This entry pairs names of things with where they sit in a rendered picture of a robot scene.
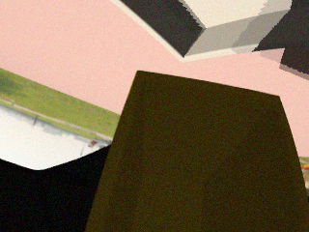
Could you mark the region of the yellow square cup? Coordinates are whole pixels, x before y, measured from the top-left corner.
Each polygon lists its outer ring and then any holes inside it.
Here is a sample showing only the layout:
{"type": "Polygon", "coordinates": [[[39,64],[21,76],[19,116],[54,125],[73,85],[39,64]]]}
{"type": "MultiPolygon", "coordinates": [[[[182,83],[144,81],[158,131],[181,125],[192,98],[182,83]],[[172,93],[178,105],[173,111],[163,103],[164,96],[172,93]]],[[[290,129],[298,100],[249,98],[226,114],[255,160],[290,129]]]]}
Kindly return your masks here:
{"type": "Polygon", "coordinates": [[[309,232],[281,97],[136,71],[85,232],[309,232]]]}

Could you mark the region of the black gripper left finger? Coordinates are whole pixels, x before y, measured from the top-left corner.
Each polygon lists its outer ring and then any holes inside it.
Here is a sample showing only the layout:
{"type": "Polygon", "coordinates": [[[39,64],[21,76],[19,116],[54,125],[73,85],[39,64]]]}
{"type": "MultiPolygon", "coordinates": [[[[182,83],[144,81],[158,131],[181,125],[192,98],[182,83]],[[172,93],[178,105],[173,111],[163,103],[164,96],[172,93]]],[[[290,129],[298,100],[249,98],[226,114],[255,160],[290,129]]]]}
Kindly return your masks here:
{"type": "Polygon", "coordinates": [[[43,170],[0,159],[0,214],[35,232],[85,232],[111,146],[43,170]]]}

